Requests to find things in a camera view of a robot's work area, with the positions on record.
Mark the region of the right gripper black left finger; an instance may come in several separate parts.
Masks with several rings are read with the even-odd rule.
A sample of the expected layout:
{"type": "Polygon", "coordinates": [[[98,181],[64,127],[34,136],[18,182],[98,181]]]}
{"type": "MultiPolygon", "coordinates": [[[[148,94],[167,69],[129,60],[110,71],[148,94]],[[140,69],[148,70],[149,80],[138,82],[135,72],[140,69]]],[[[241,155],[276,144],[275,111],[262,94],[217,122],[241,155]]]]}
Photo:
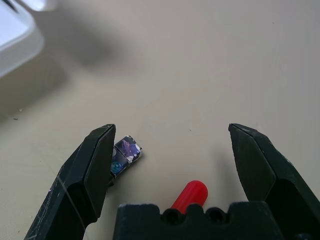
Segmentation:
{"type": "Polygon", "coordinates": [[[116,126],[92,130],[60,168],[25,239],[81,240],[101,216],[116,126]]]}

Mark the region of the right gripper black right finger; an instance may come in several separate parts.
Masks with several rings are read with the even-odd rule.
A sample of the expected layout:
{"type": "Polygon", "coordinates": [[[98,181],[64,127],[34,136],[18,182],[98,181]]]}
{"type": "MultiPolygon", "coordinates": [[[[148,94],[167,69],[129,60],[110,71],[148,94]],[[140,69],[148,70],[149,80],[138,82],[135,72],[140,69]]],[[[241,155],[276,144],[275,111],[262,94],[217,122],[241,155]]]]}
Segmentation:
{"type": "Polygon", "coordinates": [[[256,129],[228,127],[236,170],[249,201],[265,202],[287,240],[320,238],[320,202],[302,176],[256,129]]]}

